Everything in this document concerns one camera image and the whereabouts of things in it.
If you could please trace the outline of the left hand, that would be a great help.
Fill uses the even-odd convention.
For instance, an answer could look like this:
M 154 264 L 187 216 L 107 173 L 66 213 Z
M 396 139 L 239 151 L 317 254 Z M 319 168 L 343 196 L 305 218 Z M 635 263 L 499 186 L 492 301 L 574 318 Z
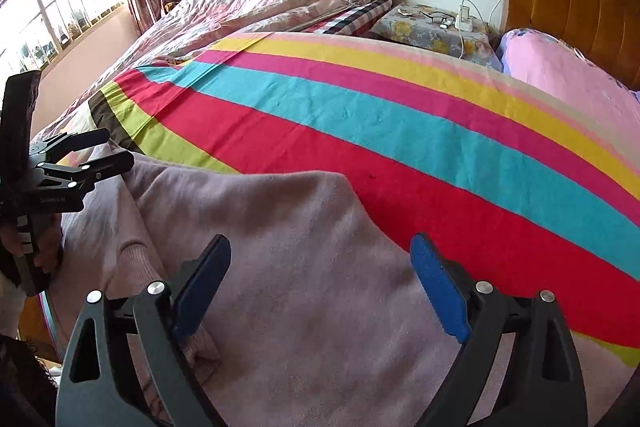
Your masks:
M 60 264 L 58 250 L 62 242 L 61 216 L 52 215 L 48 218 L 47 228 L 38 235 L 38 253 L 35 255 L 34 265 L 46 273 L 54 273 Z M 20 234 L 14 225 L 2 225 L 1 242 L 4 248 L 14 257 L 23 254 Z

